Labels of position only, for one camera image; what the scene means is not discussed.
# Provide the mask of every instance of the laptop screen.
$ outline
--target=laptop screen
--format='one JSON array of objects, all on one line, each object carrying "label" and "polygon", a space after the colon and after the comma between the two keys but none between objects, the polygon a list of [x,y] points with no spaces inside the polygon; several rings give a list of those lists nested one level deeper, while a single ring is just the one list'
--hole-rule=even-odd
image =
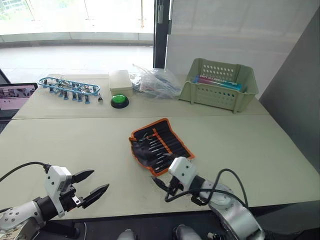
[{"label": "laptop screen", "polygon": [[0,110],[20,109],[36,89],[36,83],[0,85]]}]

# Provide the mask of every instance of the floor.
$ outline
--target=floor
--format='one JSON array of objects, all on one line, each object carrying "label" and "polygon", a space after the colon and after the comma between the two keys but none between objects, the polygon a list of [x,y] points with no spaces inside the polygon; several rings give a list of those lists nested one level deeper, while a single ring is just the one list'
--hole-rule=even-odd
[{"label": "floor", "polygon": [[151,46],[34,46],[0,48],[0,69],[11,83],[32,83],[49,74],[107,74],[147,69],[153,65]]}]

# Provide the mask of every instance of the robotic arm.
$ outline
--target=robotic arm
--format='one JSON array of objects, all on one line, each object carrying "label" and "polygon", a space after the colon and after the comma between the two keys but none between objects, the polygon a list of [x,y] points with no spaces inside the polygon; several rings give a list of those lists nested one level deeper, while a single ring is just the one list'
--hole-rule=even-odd
[{"label": "robotic arm", "polygon": [[99,186],[82,198],[75,195],[73,184],[85,180],[94,170],[84,170],[71,175],[66,167],[46,165],[44,182],[46,197],[37,197],[21,206],[0,213],[0,240],[31,240],[46,225],[46,221],[65,215],[75,207],[87,208],[108,189],[109,184]]},{"label": "robotic arm", "polygon": [[197,205],[208,204],[219,217],[223,227],[237,240],[263,240],[265,234],[255,217],[239,198],[233,195],[226,185],[208,181],[200,176],[195,166],[183,156],[176,157],[169,167],[173,175],[170,185],[166,186],[160,179],[153,177],[158,187],[167,192],[165,201],[172,200],[190,193],[191,201]]}]

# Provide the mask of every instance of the orange-trimmed tool pouch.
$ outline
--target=orange-trimmed tool pouch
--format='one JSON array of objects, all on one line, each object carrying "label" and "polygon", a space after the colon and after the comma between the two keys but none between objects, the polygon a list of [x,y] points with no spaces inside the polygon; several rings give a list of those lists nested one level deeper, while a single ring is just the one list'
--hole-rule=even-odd
[{"label": "orange-trimmed tool pouch", "polygon": [[167,172],[175,157],[195,157],[171,129],[167,118],[135,130],[129,141],[134,158],[154,176]]}]

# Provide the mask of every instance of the white table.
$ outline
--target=white table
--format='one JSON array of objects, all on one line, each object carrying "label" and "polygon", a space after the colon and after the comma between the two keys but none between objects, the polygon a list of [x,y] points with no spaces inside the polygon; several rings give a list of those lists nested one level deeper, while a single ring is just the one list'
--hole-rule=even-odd
[{"label": "white table", "polygon": [[[12,120],[0,134],[1,175],[28,161],[66,166],[72,173],[94,169],[77,184],[78,196],[110,183],[102,198],[87,209],[74,209],[66,219],[96,218],[208,209],[184,196],[171,203],[133,159],[128,137],[159,117],[55,118]],[[214,180],[223,168],[241,178],[251,207],[320,199],[320,177],[287,134],[268,114],[173,116],[172,129],[195,154],[199,175]],[[171,179],[168,173],[160,177]],[[46,195],[45,174],[28,166],[0,184],[0,209]],[[242,197],[237,181],[221,183]]]},{"label": "white table", "polygon": [[[140,94],[129,98],[129,106],[115,109],[110,105],[108,75],[64,75],[67,80],[97,84],[101,87],[104,103],[99,104],[96,97],[90,97],[90,104],[64,100],[48,88],[39,86],[36,92],[14,116],[14,119],[54,119],[54,118],[142,118],[142,117],[192,117],[233,115],[232,111],[176,99],[150,99]],[[184,82],[186,76],[178,76]],[[247,109],[237,115],[268,115],[266,109],[254,98]]]}]

